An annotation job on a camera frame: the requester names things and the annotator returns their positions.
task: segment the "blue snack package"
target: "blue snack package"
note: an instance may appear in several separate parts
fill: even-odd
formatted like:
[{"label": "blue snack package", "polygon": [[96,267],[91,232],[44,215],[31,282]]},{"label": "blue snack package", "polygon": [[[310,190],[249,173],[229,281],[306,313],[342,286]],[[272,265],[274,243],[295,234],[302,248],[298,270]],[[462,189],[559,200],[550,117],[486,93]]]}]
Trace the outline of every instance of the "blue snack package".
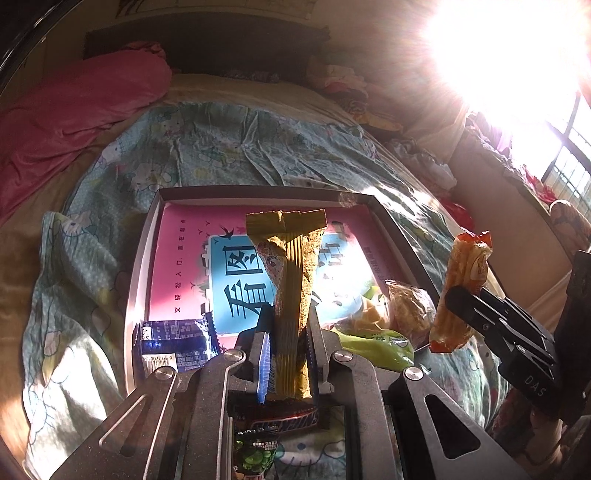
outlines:
[{"label": "blue snack package", "polygon": [[138,343],[145,376],[164,365],[177,372],[201,368],[219,353],[211,327],[206,318],[142,322]]}]

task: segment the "metal screw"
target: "metal screw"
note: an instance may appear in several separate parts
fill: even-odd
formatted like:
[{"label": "metal screw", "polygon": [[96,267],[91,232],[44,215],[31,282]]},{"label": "metal screw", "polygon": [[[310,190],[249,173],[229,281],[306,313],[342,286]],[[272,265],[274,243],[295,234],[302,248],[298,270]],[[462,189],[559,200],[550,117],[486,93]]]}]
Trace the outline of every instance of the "metal screw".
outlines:
[{"label": "metal screw", "polygon": [[353,354],[348,350],[337,350],[333,353],[333,358],[337,362],[350,362],[353,359]]},{"label": "metal screw", "polygon": [[231,350],[226,350],[223,353],[223,357],[228,360],[229,362],[238,362],[242,360],[244,356],[244,352],[242,350],[238,350],[236,348],[232,348]]},{"label": "metal screw", "polygon": [[423,370],[419,367],[408,367],[404,371],[404,376],[409,380],[421,380],[423,377]]},{"label": "metal screw", "polygon": [[160,367],[159,369],[157,369],[154,372],[154,376],[158,380],[168,380],[173,375],[174,375],[174,368],[173,367],[168,367],[168,366]]}]

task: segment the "yellow snack package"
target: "yellow snack package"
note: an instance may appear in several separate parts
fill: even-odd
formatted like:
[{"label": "yellow snack package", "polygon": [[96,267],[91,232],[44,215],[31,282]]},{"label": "yellow snack package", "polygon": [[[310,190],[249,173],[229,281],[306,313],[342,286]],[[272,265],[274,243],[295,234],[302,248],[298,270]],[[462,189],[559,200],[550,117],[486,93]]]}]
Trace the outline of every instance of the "yellow snack package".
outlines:
[{"label": "yellow snack package", "polygon": [[246,216],[246,234],[277,288],[275,295],[275,393],[310,398],[302,332],[318,265],[324,210],[264,212]]},{"label": "yellow snack package", "polygon": [[429,348],[432,352],[451,353],[456,348],[463,347],[474,335],[474,330],[466,322],[447,309],[445,295],[456,285],[466,287],[473,295],[478,294],[488,276],[486,260],[491,253],[492,241],[489,232],[464,232],[454,240],[443,291],[429,333]]}]

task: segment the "orange snack bag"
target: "orange snack bag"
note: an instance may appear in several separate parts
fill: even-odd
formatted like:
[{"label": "orange snack bag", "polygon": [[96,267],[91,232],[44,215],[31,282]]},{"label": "orange snack bag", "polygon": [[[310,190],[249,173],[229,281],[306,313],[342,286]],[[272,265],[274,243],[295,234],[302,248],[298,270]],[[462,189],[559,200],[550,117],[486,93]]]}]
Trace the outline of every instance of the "orange snack bag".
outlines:
[{"label": "orange snack bag", "polygon": [[491,253],[492,241],[489,232],[464,232],[454,240],[443,291],[429,333],[429,348],[432,352],[452,353],[456,348],[463,347],[474,335],[472,327],[447,309],[445,295],[456,285],[466,287],[473,295],[478,294],[488,276],[486,260]]}]

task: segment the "snack bag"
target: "snack bag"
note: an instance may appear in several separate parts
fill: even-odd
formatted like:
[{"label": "snack bag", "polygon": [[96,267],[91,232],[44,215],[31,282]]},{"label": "snack bag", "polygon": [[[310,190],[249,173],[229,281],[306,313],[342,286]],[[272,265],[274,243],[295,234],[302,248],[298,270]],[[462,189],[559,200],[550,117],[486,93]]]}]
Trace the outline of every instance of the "snack bag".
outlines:
[{"label": "snack bag", "polygon": [[375,367],[401,372],[414,365],[413,346],[398,332],[359,330],[345,333],[339,331],[338,327],[332,331],[339,335],[340,344],[345,350],[365,357]]},{"label": "snack bag", "polygon": [[431,297],[425,290],[406,283],[386,280],[386,284],[390,293],[389,327],[402,333],[415,348],[426,345],[435,318]]},{"label": "snack bag", "polygon": [[486,259],[491,253],[492,241],[489,232],[474,234],[466,231],[454,240],[443,291],[429,334],[429,347],[432,352],[451,353],[456,348],[463,347],[474,334],[469,325],[447,309],[445,295],[456,285],[466,287],[473,295],[478,294],[486,282]]},{"label": "snack bag", "polygon": [[275,393],[310,398],[305,342],[310,295],[318,265],[324,210],[265,212],[246,216],[246,234],[277,288],[275,295]]}]

